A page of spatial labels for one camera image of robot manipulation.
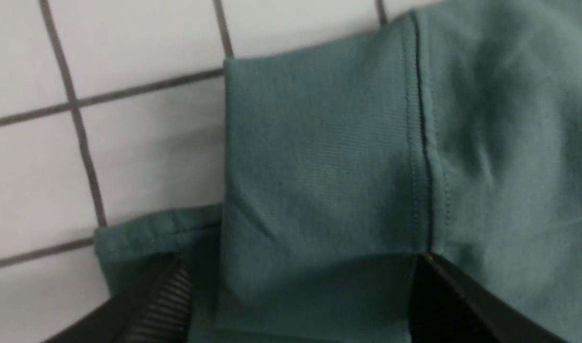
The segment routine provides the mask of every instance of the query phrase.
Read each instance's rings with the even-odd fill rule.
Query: ribbed black plastic
[[[191,321],[189,272],[160,256],[131,288],[45,343],[185,343]]]
[[[441,256],[422,254],[409,306],[412,343],[564,343]]]

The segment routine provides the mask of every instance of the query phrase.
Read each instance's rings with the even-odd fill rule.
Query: green cotton fabric
[[[113,294],[180,252],[191,343],[410,343],[436,252],[582,342],[582,0],[453,0],[225,77],[224,205],[97,230]]]

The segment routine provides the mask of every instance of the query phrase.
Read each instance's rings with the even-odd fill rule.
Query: white tile
[[[378,28],[372,0],[224,0],[235,56],[272,54]]]
[[[222,78],[83,113],[109,224],[222,200]]]
[[[50,0],[79,97],[221,66],[211,0]]]
[[[38,343],[108,299],[92,247],[0,269],[0,343]]]
[[[442,0],[384,0],[384,8],[386,9],[387,19],[391,21],[410,9],[428,6],[437,2],[442,2]]]
[[[69,113],[0,128],[0,258],[89,237],[96,226]]]
[[[67,100],[36,0],[0,0],[0,117]]]

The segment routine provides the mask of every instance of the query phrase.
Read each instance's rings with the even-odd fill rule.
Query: dark grout
[[[97,221],[99,222],[99,226],[107,226],[104,207],[102,205],[99,180],[97,179],[94,163],[90,156],[86,128],[84,128],[84,121],[81,117],[80,108],[78,106],[77,97],[75,95],[75,88],[73,87],[73,81],[71,79],[71,71],[67,65],[67,59],[64,56],[64,52],[62,52],[62,45],[60,43],[58,33],[56,32],[56,26],[54,25],[54,18],[52,17],[50,3],[48,0],[39,0],[39,5],[41,8],[41,14],[43,15],[45,28],[48,32],[48,36],[50,37],[52,48],[54,49],[54,56],[56,56],[56,61],[58,62],[58,68],[60,69],[62,82],[64,84],[65,91],[67,92],[67,98],[69,98],[71,116],[73,117],[73,124],[75,124],[75,131],[77,133],[80,146],[80,154],[86,169]]]
[[[212,70],[206,70],[197,72],[195,74],[189,74],[184,76],[179,76],[177,78],[172,78],[164,81],[152,82],[150,84],[139,85],[136,87],[130,87],[127,89],[122,89],[119,91],[111,91],[109,93],[99,94],[95,96],[89,96],[88,98],[78,100],[79,107],[86,107],[95,104],[101,104],[103,102],[108,102],[112,100],[119,100],[127,98],[134,95],[141,95],[149,93],[152,91],[160,91],[162,89],[167,89],[171,87],[176,87],[184,84],[191,84],[198,81],[208,80],[223,76],[223,69],[217,68]]]
[[[39,118],[47,117],[49,115],[62,113],[64,111],[68,111],[70,109],[71,109],[71,106],[68,103],[65,103],[65,104],[58,104],[58,105],[49,106],[49,107],[43,107],[41,109],[36,109],[36,110],[31,110],[31,111],[24,111],[24,112],[16,113],[13,115],[7,115],[6,117],[0,118],[0,128],[2,126],[8,126],[11,124],[22,123],[23,121],[39,119]]]
[[[380,26],[386,25],[388,19],[386,18],[386,9],[384,8],[384,0],[376,0],[376,11],[378,12],[378,20]]]
[[[210,80],[223,76],[223,69],[217,68],[212,70],[200,71],[195,74],[188,74],[184,76],[178,76],[176,78],[156,81],[150,84],[139,85],[136,87],[129,87],[127,89],[122,89],[118,91],[110,91],[109,93],[99,94],[95,96],[89,96],[87,98],[78,99],[77,105],[79,108],[91,106],[95,104],[102,104],[103,102],[109,102],[114,100],[120,100],[123,98],[129,98],[130,96],[141,95],[145,93],[150,93],[152,91],[160,91],[167,88],[177,87],[180,85],[191,84],[194,82],[200,82],[205,80]],[[71,104],[68,102],[65,104],[58,104],[49,107],[43,107],[41,109],[24,111],[21,113],[15,113],[13,115],[7,115],[0,118],[0,128],[2,126],[8,126],[11,124],[21,123],[23,121],[30,121],[33,119],[39,119],[47,117],[50,115],[63,113],[64,111],[71,110]]]
[[[225,11],[221,0],[213,0],[215,6],[215,14],[217,15],[217,24],[219,25],[219,33],[221,34],[221,42],[223,43],[223,51],[226,57],[234,57],[234,50],[232,49],[232,41],[230,39],[230,31],[228,31],[228,22],[225,20]]]
[[[34,259],[60,254],[61,252],[71,252],[72,250],[86,248],[92,244],[94,244],[94,239],[89,237],[60,245],[54,245],[53,247],[34,250],[32,252],[23,252],[22,254],[0,259],[0,269],[4,267],[10,267],[11,265],[18,263],[24,263]]]

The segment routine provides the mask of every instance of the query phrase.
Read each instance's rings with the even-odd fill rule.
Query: stitching
[[[410,164],[410,170],[411,170],[411,232],[413,234],[413,245],[416,247],[417,245],[419,245],[418,241],[418,230],[419,230],[419,219],[418,219],[418,198],[417,198],[417,178],[416,178],[416,168],[414,165],[414,160],[413,160],[413,153],[412,153],[412,148],[413,148],[413,136],[411,133],[411,125],[410,125],[410,113],[409,113],[409,83],[407,82],[409,80],[409,68],[407,68],[407,46],[406,46],[406,35],[404,34],[404,32],[401,33],[401,47],[402,47],[402,51],[403,51],[403,66],[404,66],[404,71],[405,71],[405,81],[404,84],[406,85],[406,125],[407,125],[407,145],[409,147],[410,150],[410,154],[409,154],[409,164]]]
[[[423,21],[423,25],[425,26],[424,30],[426,32],[428,31],[428,22],[426,20]],[[424,35],[424,39],[428,39],[428,35],[425,34]],[[424,44],[424,48],[428,48],[428,41],[426,41],[426,43]],[[431,53],[430,51],[426,52],[426,59],[428,59],[428,65],[431,65]],[[429,74],[426,72],[425,75],[425,86],[428,87],[431,84],[431,80],[429,78]],[[433,99],[432,97],[429,97],[429,101],[430,101],[430,106],[431,106],[431,111],[432,111],[432,117],[433,117],[433,131],[435,134],[435,146],[434,148],[437,150],[439,149],[439,143],[441,141],[441,137],[440,137],[440,133],[439,133],[439,122],[437,121],[437,113],[435,113],[435,107],[433,105]],[[448,237],[448,225],[450,224],[450,204],[452,203],[452,198],[450,197],[450,188],[448,187],[448,177],[446,176],[446,172],[445,169],[443,167],[443,164],[441,162],[441,159],[439,159],[439,167],[441,168],[441,174],[442,174],[442,182],[443,182],[443,195],[445,197],[445,202],[444,202],[444,206],[445,206],[445,218],[443,220],[443,240],[441,242],[442,244],[442,251],[444,250],[445,247],[445,243]]]

